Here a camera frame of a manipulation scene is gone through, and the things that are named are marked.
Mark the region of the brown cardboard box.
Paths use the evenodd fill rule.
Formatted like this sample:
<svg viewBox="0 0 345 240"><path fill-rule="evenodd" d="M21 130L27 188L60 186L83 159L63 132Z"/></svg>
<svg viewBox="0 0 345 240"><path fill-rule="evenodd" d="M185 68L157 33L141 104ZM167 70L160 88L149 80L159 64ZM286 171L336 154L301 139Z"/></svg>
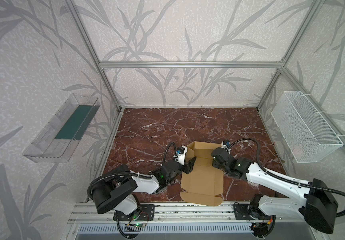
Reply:
<svg viewBox="0 0 345 240"><path fill-rule="evenodd" d="M192 142L187 145L186 162L196 158L193 170L182 173L180 196L187 203L219 206L223 202L224 172L213 167L211 153L221 144Z"/></svg>

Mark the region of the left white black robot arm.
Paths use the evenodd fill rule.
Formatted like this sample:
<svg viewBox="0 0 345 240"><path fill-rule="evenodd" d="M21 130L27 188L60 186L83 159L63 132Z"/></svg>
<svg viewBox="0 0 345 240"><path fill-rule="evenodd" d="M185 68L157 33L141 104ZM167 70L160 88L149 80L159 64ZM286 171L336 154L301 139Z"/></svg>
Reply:
<svg viewBox="0 0 345 240"><path fill-rule="evenodd" d="M195 161L196 157L184 164L171 160L150 175L135 173L127 165L121 165L93 180L87 195L94 201L98 214L114 210L135 218L142 212L142 206L134 193L158 194L182 173L191 173Z"/></svg>

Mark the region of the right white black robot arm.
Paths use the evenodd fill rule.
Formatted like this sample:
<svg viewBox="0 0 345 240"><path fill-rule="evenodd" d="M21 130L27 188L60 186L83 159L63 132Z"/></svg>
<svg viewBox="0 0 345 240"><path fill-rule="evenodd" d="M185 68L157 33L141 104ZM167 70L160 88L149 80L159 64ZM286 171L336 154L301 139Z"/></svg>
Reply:
<svg viewBox="0 0 345 240"><path fill-rule="evenodd" d="M291 178L264 168L258 161L235 159L224 148L216 148L211 156L213 167L224 171L227 176L283 195L277 198L256 194L248 205L234 206L236 219L298 219L317 231L332 234L336 218L345 216L345 192L329 189L319 179L308 182Z"/></svg>

